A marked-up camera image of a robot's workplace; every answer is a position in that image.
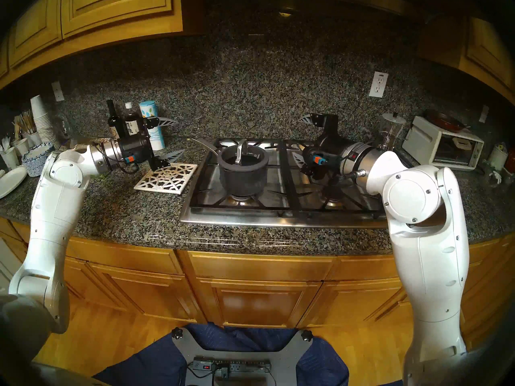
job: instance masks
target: bottle label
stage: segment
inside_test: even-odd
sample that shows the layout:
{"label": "bottle label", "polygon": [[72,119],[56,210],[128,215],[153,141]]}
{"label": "bottle label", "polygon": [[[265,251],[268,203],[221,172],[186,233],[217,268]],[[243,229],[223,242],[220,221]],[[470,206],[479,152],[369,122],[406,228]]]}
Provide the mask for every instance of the bottle label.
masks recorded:
{"label": "bottle label", "polygon": [[117,140],[120,138],[118,135],[118,131],[116,130],[116,127],[109,127],[111,129],[111,135],[115,137]]}
{"label": "bottle label", "polygon": [[138,128],[138,122],[136,120],[126,121],[125,124],[127,125],[127,131],[129,132],[129,135],[138,134],[140,131]]}

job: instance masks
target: kitchen counter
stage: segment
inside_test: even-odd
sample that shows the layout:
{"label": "kitchen counter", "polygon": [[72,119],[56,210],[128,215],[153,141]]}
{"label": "kitchen counter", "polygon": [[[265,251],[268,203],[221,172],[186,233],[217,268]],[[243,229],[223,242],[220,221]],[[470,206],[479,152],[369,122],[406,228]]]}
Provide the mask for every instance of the kitchen counter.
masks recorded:
{"label": "kitchen counter", "polygon": [[[167,141],[166,152],[186,149],[179,162],[199,164],[205,150],[184,138]],[[90,182],[74,235],[131,245],[250,254],[386,254],[391,243],[383,228],[292,229],[190,225],[179,222],[182,195],[137,191],[149,170],[127,175],[119,170]],[[515,187],[507,194],[487,187],[477,172],[456,172],[469,243],[515,231]],[[38,178],[27,177],[0,200],[0,216],[28,224]]]}

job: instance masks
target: stainless steel stove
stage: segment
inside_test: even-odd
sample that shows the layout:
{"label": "stainless steel stove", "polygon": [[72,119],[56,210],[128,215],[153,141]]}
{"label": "stainless steel stove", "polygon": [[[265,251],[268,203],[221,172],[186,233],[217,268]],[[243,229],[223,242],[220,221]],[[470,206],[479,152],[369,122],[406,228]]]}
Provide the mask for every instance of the stainless steel stove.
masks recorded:
{"label": "stainless steel stove", "polygon": [[[236,141],[218,139],[214,144],[228,147]],[[384,225],[379,195],[366,194],[352,180],[332,187],[329,176],[316,181],[301,173],[300,147],[312,146],[312,141],[249,139],[248,144],[270,154],[265,189],[247,198],[228,195],[220,184],[216,156],[209,152],[192,180],[181,222],[314,228]]]}

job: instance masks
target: electrical outlet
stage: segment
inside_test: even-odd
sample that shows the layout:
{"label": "electrical outlet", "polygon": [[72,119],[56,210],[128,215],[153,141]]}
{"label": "electrical outlet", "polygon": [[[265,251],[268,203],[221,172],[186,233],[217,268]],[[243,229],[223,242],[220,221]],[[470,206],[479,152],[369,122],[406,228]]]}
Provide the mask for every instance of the electrical outlet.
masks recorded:
{"label": "electrical outlet", "polygon": [[386,80],[388,80],[388,73],[374,72],[374,78],[368,96],[382,98],[385,92]]}
{"label": "electrical outlet", "polygon": [[63,90],[61,89],[61,83],[59,81],[54,81],[52,83],[52,89],[56,97],[56,102],[64,101]]}

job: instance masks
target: pot handle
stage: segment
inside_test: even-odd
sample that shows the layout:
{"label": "pot handle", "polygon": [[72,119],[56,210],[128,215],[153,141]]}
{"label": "pot handle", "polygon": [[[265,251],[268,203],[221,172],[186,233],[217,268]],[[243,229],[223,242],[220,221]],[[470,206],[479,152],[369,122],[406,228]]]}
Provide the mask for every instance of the pot handle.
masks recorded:
{"label": "pot handle", "polygon": [[191,138],[188,138],[187,139],[188,141],[195,141],[195,142],[198,142],[199,144],[202,144],[204,145],[206,148],[208,148],[211,152],[213,152],[215,155],[218,156],[218,154],[220,154],[220,151],[218,149],[216,149],[216,147],[210,143],[210,142],[207,142],[205,139],[203,138],[200,138],[200,137],[191,137]]}

